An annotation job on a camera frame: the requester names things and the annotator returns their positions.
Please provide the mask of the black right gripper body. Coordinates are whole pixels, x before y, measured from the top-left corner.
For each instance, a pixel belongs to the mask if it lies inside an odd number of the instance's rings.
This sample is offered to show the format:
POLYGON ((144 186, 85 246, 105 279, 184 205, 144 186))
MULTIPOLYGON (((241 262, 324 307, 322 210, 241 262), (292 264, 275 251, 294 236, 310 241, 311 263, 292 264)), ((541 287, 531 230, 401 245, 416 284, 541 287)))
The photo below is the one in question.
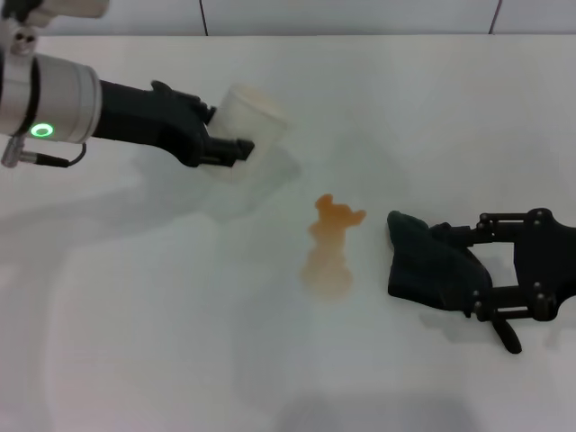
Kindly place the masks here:
POLYGON ((548 209, 529 211, 514 241, 514 265, 533 319, 554 320, 575 295, 575 229, 548 209))

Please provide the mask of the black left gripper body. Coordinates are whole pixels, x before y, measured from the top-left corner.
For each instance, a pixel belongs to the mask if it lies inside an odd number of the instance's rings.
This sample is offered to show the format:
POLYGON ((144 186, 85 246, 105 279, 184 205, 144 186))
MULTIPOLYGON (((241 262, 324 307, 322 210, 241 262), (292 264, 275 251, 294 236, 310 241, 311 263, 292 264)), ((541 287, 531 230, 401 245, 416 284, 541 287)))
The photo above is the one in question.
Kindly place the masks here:
POLYGON ((101 81, 98 137, 162 149, 187 167, 203 165, 206 127, 180 123, 178 93, 154 81, 149 90, 101 81))

